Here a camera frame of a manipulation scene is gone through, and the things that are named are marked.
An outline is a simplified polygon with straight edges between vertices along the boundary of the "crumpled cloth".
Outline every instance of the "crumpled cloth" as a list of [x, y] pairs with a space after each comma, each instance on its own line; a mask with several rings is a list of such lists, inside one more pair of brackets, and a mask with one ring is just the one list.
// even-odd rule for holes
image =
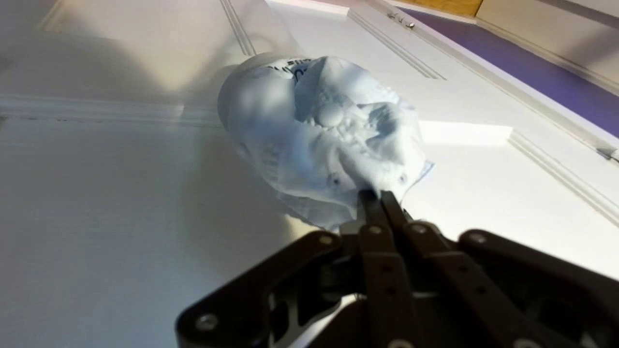
[[355, 218], [359, 189], [401, 199], [430, 168], [413, 106], [340, 58], [252, 56], [218, 114], [287, 214], [326, 230]]

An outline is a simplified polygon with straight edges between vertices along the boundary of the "purple surface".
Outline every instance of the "purple surface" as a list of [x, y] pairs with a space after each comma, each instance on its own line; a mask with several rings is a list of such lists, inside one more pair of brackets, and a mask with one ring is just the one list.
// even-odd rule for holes
[[606, 93], [477, 25], [448, 21], [409, 9], [405, 11], [614, 137], [619, 135], [619, 96], [612, 93]]

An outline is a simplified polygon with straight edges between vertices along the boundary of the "white towel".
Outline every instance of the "white towel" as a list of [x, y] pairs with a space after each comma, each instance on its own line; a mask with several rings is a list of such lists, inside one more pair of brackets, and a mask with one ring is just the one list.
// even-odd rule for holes
[[359, 189], [401, 199], [430, 168], [411, 104], [340, 58], [252, 56], [218, 112], [287, 212], [326, 230], [355, 218]]

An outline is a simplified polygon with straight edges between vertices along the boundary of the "white cloth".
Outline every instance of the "white cloth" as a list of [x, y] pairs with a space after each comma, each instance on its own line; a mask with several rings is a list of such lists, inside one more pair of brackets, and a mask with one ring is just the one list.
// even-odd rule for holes
[[430, 168], [411, 104], [340, 58], [252, 56], [218, 112], [287, 212], [320, 228], [355, 218], [359, 189], [401, 199]]

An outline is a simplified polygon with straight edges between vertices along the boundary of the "black mechanical arm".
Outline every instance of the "black mechanical arm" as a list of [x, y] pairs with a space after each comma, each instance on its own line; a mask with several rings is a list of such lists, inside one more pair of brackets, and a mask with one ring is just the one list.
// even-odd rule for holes
[[287, 346], [334, 313], [310, 348], [619, 348], [614, 280], [485, 230], [450, 241], [388, 191], [359, 210], [187, 307], [177, 346]]

